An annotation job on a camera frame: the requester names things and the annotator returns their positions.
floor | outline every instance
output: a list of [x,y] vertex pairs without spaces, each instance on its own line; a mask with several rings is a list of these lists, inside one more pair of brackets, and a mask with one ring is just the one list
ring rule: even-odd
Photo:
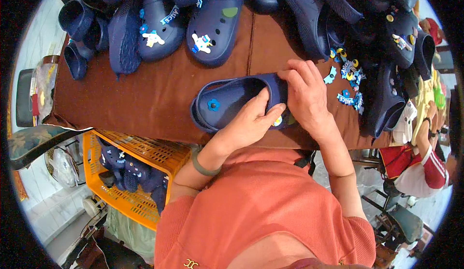
[[[313,179],[330,191],[327,170],[324,166],[324,162],[322,161],[322,156],[319,151],[314,158],[314,162],[316,164],[316,170],[314,171]],[[385,202],[385,198],[374,192],[375,189],[383,191],[383,180],[380,177],[380,173],[374,169],[364,169],[364,167],[357,165],[355,165],[355,171],[359,195],[365,195],[374,200],[376,203],[382,205]],[[451,198],[451,193],[452,187],[449,187],[429,198],[421,198],[412,208],[408,207],[408,210],[420,217],[424,223],[426,223],[432,230],[436,231],[444,214],[446,213],[446,209]],[[366,214],[366,217],[368,218],[368,221],[372,225],[375,225],[375,215],[380,214],[380,210],[376,209],[364,200],[361,201],[362,208]],[[406,207],[407,198],[400,199],[399,203]],[[395,260],[392,262],[392,265],[395,266],[395,269],[409,269],[415,264],[416,259],[407,257],[408,255],[409,251],[406,249],[402,248],[399,251]]]

person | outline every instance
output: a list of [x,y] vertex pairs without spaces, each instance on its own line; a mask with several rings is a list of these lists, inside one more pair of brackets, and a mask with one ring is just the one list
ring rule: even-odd
[[425,18],[420,21],[419,26],[424,32],[432,36],[435,46],[439,45],[443,40],[446,40],[443,30],[438,27],[437,22],[432,18]]
[[384,191],[390,196],[401,193],[429,197],[455,181],[456,157],[450,153],[444,163],[435,153],[438,135],[444,124],[444,110],[429,102],[427,116],[417,134],[417,147],[408,145],[381,148],[385,172]]
[[157,225],[156,268],[373,265],[374,231],[350,155],[327,110],[321,74],[311,61],[289,60],[278,76],[288,83],[291,113],[319,144],[332,193],[307,167],[294,165],[300,158],[295,150],[248,147],[286,109],[280,103],[265,113],[264,88],[173,179]]

blue flower charm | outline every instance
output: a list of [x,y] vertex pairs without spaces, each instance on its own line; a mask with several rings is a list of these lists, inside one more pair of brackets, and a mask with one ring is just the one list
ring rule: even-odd
[[148,33],[148,25],[147,24],[142,24],[142,26],[139,28],[140,34]]
[[215,98],[212,98],[208,102],[208,110],[210,110],[210,111],[216,112],[219,109],[220,106],[221,106],[221,104]]

black strap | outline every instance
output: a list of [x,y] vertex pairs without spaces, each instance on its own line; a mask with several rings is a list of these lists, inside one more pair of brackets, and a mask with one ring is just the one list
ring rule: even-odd
[[308,174],[312,177],[314,170],[316,170],[316,164],[314,163],[316,150],[297,150],[297,152],[300,153],[303,157],[296,161],[293,165],[304,168],[309,164],[310,168],[308,170]]

table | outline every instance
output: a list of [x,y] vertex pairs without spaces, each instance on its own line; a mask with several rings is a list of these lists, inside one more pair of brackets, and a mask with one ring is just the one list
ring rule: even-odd
[[[119,81],[109,66],[108,52],[88,63],[87,75],[74,81],[60,57],[53,109],[46,124],[81,130],[87,127],[161,138],[184,143],[206,144],[211,134],[200,131],[190,119],[189,105],[197,92],[213,80],[273,73],[285,67],[288,59],[301,59],[305,53],[294,39],[296,24],[286,24],[285,12],[258,15],[243,7],[234,50],[221,67],[207,68],[197,63],[183,43],[171,56],[158,62],[140,64],[133,74]],[[358,112],[336,98],[344,89],[340,64],[332,59],[316,64],[322,76],[331,66],[337,76],[327,85],[328,110],[333,114],[348,149],[387,147],[391,133],[361,137]],[[317,149],[317,143],[301,127],[268,131],[255,146],[269,148]]]

